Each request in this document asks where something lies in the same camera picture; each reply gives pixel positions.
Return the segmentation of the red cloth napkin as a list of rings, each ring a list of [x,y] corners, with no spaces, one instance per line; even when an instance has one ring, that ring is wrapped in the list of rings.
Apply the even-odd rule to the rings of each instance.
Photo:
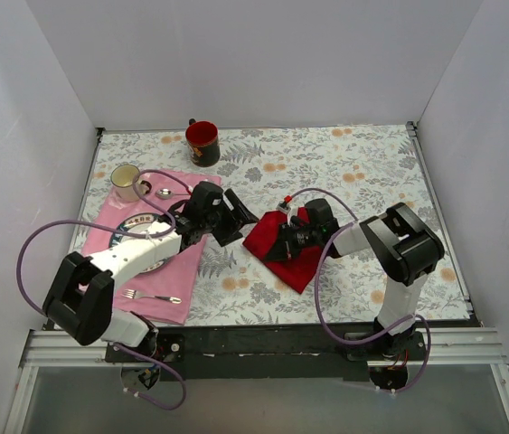
[[[283,212],[265,212],[242,245],[283,283],[302,294],[316,274],[322,249],[305,248],[297,258],[285,261],[266,260],[266,254],[278,238],[278,226],[286,220]]]

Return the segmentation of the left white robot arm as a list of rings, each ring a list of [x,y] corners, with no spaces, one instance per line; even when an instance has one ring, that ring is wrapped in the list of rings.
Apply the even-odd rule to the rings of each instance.
[[[212,235],[222,247],[241,238],[258,217],[231,190],[202,181],[190,196],[171,205],[140,233],[127,233],[118,245],[89,256],[68,254],[43,302],[44,314],[86,346],[98,340],[126,346],[139,361],[157,349],[153,327],[137,313],[113,307],[114,293],[156,263],[170,260]]]

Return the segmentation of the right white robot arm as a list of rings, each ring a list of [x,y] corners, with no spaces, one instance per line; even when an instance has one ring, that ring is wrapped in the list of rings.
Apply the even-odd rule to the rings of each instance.
[[[381,310],[373,321],[371,335],[346,339],[327,325],[320,308],[319,289],[315,305],[319,322],[338,344],[362,345],[384,359],[398,357],[414,338],[416,315],[422,287],[444,258],[443,243],[406,203],[397,203],[384,213],[341,227],[327,200],[315,199],[305,205],[307,220],[287,217],[278,225],[277,239],[263,259],[285,262],[298,259],[308,248],[319,247],[322,264],[327,257],[340,258],[371,250],[387,275]]]

